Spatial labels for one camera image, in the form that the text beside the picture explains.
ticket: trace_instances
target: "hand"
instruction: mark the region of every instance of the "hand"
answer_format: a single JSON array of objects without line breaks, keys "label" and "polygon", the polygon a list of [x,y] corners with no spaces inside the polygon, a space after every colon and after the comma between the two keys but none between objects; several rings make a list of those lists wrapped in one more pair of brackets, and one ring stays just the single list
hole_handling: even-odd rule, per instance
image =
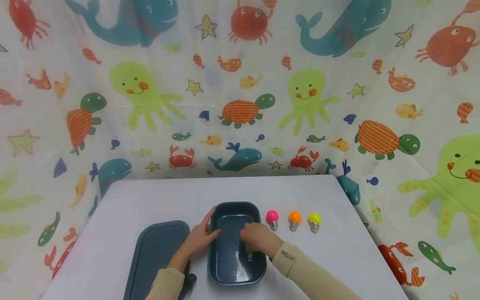
[{"label": "hand", "polygon": [[173,255],[167,268],[175,268],[180,272],[183,272],[185,266],[190,260],[190,257],[195,253],[205,249],[220,235],[220,229],[208,234],[208,231],[210,231],[210,225],[208,225],[208,221],[210,221],[214,212],[215,206],[212,207],[200,224],[195,225],[192,228],[192,231],[188,235],[187,239],[183,242],[182,246],[180,246],[180,249],[178,249],[177,253]]},{"label": "hand", "polygon": [[245,224],[240,238],[246,244],[247,253],[260,251],[272,259],[283,245],[282,239],[261,223]]}]

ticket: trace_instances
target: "dark blue tray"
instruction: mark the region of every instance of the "dark blue tray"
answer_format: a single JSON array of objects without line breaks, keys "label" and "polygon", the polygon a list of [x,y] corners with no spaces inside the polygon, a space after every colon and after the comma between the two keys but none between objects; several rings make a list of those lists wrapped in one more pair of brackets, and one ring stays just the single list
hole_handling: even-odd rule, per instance
[{"label": "dark blue tray", "polygon": [[[166,268],[172,256],[177,252],[190,233],[183,221],[171,221],[147,227],[137,240],[132,266],[128,276],[123,300],[144,300],[159,269]],[[183,272],[185,282],[179,300],[183,300],[187,290],[196,280],[188,274],[189,265]]]},{"label": "dark blue tray", "polygon": [[208,248],[208,275],[220,286],[254,284],[265,275],[265,254],[255,252],[248,261],[240,231],[245,223],[260,223],[260,212],[250,202],[225,202],[216,207],[210,231],[221,229],[220,236]]}]

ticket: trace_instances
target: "shower curtain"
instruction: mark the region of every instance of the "shower curtain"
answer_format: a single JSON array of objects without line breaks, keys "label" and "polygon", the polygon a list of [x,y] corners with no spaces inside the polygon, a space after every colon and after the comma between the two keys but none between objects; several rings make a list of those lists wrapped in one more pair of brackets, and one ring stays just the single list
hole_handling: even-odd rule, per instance
[{"label": "shower curtain", "polygon": [[479,20],[479,0],[2,0],[0,298],[41,298],[118,180],[332,174],[410,299],[474,299]]}]

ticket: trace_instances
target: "beige sleeve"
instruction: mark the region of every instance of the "beige sleeve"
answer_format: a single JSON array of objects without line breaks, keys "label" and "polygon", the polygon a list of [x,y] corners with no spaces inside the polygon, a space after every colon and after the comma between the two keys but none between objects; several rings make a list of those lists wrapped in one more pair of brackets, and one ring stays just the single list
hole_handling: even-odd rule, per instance
[{"label": "beige sleeve", "polygon": [[160,269],[145,300],[177,300],[185,275],[177,269]]},{"label": "beige sleeve", "polygon": [[351,289],[308,258],[296,246],[285,242],[272,260],[311,300],[361,300]]}]

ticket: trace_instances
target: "white table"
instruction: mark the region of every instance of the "white table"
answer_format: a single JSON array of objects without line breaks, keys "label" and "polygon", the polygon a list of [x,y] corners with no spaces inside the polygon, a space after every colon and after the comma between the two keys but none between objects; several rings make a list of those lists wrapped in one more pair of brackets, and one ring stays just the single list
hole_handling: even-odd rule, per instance
[{"label": "white table", "polygon": [[[331,175],[171,180],[122,180],[114,183],[85,226],[42,300],[121,300],[139,234],[149,225],[183,220],[190,228],[216,204],[249,201],[265,214],[280,214],[277,234],[299,246],[365,300],[408,300],[355,209]],[[303,220],[296,232],[288,215]],[[322,216],[318,233],[307,222]],[[207,276],[206,253],[191,261],[198,279],[186,299],[255,300],[307,297],[267,262],[255,285],[219,287]]]}]

